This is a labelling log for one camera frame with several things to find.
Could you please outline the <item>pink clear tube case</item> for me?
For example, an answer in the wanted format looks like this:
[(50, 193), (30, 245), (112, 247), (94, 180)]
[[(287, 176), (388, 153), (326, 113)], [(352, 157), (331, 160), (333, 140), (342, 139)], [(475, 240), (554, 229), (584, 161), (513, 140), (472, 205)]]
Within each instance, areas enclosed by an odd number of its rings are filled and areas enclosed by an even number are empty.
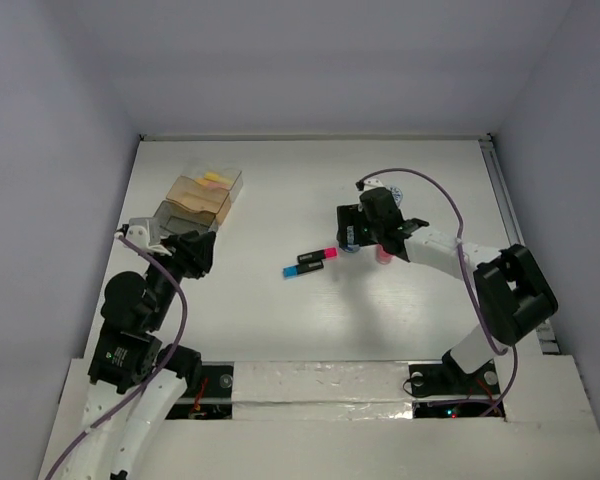
[(375, 250), (375, 259), (379, 264), (387, 265), (392, 261), (393, 256), (387, 253), (381, 245), (377, 245)]

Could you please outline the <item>pink highlighter black body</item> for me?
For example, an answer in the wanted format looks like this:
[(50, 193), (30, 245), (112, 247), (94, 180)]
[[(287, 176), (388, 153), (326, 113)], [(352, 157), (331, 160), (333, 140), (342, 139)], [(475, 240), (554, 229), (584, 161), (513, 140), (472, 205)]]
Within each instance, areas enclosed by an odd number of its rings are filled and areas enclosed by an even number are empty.
[(309, 253), (304, 253), (297, 256), (297, 262), (299, 264), (306, 264), (318, 261), (324, 261), (336, 258), (338, 256), (338, 249), (336, 247), (329, 247)]

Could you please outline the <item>yellow highlighter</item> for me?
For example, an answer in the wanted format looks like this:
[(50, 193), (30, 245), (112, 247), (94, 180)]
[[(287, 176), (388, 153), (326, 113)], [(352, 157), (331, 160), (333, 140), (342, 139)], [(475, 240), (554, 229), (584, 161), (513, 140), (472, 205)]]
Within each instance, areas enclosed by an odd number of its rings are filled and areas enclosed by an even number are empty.
[(222, 176), (215, 172), (206, 172), (204, 174), (204, 179), (208, 180), (208, 181), (224, 183), (224, 184), (232, 184), (233, 183), (233, 180), (231, 178), (227, 178), (227, 177)]

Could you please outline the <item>blue highlighter black body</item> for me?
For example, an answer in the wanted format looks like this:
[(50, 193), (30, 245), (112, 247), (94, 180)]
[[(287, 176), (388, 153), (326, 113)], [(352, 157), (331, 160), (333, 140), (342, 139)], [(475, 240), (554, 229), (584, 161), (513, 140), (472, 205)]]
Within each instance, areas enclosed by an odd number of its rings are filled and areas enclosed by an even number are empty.
[(322, 270), (324, 268), (324, 262), (322, 260), (299, 263), (294, 266), (285, 267), (282, 270), (282, 275), (284, 279), (290, 279), (297, 276), (305, 275), (308, 273), (312, 273), (315, 271)]

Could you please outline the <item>orange highlighter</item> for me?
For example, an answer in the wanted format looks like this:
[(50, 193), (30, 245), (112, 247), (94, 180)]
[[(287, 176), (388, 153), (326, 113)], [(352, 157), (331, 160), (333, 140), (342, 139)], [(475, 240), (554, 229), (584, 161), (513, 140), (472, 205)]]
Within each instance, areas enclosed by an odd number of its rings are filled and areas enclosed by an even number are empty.
[(230, 191), (232, 189), (231, 184), (224, 184), (215, 181), (208, 181), (206, 179), (196, 179), (195, 182), (206, 189), (222, 189), (225, 191)]

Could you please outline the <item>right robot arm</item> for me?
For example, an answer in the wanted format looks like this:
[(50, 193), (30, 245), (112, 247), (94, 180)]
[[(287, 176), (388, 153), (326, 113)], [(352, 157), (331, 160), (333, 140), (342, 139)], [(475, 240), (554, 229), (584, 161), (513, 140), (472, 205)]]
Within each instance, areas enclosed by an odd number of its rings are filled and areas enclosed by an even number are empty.
[(468, 287), (479, 325), (442, 357), (440, 379), (462, 392), (480, 368), (535, 330), (558, 310), (558, 301), (531, 251), (465, 243), (418, 218), (406, 219), (391, 192), (371, 188), (359, 202), (336, 208), (341, 246), (379, 245), (403, 261), (431, 267)]

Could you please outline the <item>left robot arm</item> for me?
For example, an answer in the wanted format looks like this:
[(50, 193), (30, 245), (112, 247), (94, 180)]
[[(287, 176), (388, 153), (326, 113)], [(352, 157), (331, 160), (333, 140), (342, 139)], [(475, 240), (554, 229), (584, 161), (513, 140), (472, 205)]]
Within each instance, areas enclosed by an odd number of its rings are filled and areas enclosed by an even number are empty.
[(189, 232), (138, 245), (130, 227), (121, 236), (147, 263), (145, 273), (123, 271), (104, 288), (103, 323), (88, 369), (85, 440), (64, 470), (66, 479), (129, 479), (161, 423), (183, 395), (205, 388), (202, 358), (181, 343), (186, 324), (164, 344), (156, 337), (181, 283), (200, 279), (213, 264), (216, 235)]

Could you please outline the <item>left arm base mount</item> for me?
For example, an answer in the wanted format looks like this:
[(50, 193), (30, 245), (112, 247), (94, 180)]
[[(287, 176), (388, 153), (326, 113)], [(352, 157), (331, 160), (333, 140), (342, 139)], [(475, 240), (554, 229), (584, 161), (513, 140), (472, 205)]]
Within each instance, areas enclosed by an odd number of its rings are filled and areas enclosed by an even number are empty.
[(204, 363), (196, 390), (187, 391), (167, 420), (230, 420), (233, 416), (234, 364)]

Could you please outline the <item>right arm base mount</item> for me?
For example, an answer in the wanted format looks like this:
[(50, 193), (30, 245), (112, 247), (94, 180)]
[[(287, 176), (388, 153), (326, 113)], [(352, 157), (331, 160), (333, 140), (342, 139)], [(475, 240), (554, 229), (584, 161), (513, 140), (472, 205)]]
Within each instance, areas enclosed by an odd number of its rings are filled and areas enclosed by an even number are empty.
[(403, 391), (413, 400), (415, 419), (503, 417), (503, 408), (491, 407), (501, 389), (493, 362), (468, 377), (450, 374), (442, 363), (409, 366)]

